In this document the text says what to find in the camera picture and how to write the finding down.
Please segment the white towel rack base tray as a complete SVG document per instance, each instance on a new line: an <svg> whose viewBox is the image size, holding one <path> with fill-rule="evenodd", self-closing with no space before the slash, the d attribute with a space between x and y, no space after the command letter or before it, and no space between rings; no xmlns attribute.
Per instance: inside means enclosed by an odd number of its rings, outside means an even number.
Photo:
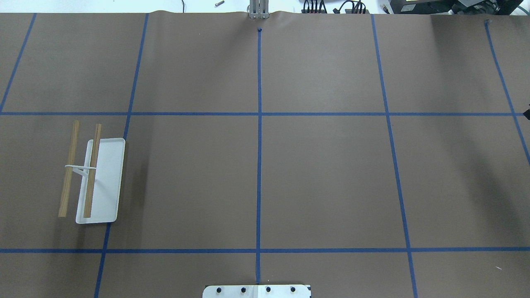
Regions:
<svg viewBox="0 0 530 298"><path fill-rule="evenodd" d="M90 165L93 140L89 140L83 166ZM82 177L76 212L77 224L112 223L117 220L121 181L125 154L123 138L102 138L99 146L98 164L90 218L83 218L87 179Z"/></svg>

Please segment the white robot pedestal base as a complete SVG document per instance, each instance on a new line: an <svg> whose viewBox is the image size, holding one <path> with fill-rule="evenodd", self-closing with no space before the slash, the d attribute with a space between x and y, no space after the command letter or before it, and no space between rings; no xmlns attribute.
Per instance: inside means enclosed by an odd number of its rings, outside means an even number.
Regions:
<svg viewBox="0 0 530 298"><path fill-rule="evenodd" d="M203 298L311 298L309 285L211 285L205 287Z"/></svg>

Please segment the aluminium frame post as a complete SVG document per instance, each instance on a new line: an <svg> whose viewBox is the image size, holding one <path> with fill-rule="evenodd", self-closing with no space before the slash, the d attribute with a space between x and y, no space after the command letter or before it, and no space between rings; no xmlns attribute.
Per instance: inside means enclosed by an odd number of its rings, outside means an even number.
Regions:
<svg viewBox="0 0 530 298"><path fill-rule="evenodd" d="M250 0L248 15L250 19L268 19L269 0Z"/></svg>

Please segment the white rack upright bracket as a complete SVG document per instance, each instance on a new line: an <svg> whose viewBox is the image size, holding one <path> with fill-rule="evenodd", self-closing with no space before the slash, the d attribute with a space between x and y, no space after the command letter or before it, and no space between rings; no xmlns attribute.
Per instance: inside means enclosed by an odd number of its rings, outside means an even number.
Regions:
<svg viewBox="0 0 530 298"><path fill-rule="evenodd" d="M72 172L81 175L82 177L88 177L91 171L95 171L95 167L90 166L76 166L76 165L65 165L65 168L71 168Z"/></svg>

